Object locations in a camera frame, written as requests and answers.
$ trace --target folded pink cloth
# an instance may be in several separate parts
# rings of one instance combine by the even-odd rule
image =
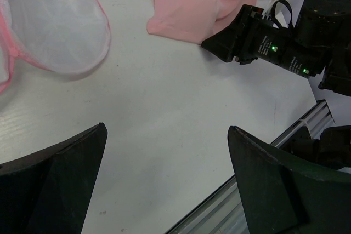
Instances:
[[[243,4],[256,0],[154,0],[149,34],[200,44],[227,27]]]

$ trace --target pink fabric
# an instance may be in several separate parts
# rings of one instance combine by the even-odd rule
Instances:
[[[154,0],[149,34],[200,44],[227,27],[243,4],[256,0]]]

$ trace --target mesh laundry bag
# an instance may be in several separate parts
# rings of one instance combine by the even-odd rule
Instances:
[[[0,0],[0,92],[11,81],[16,58],[79,74],[102,61],[110,38],[97,0]]]

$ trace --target white table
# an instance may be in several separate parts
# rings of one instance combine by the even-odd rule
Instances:
[[[149,36],[152,0],[100,0],[105,62],[68,78],[18,62],[0,96],[0,163],[95,124],[109,130],[83,234],[167,231],[233,174],[230,125],[271,142],[314,104],[306,79],[263,60],[225,64]]]

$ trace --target silver metal bar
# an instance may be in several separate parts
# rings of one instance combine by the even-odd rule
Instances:
[[[307,126],[315,137],[333,118],[326,101],[319,101],[271,145],[281,147],[298,129]],[[249,234],[235,176],[197,206],[166,234]]]

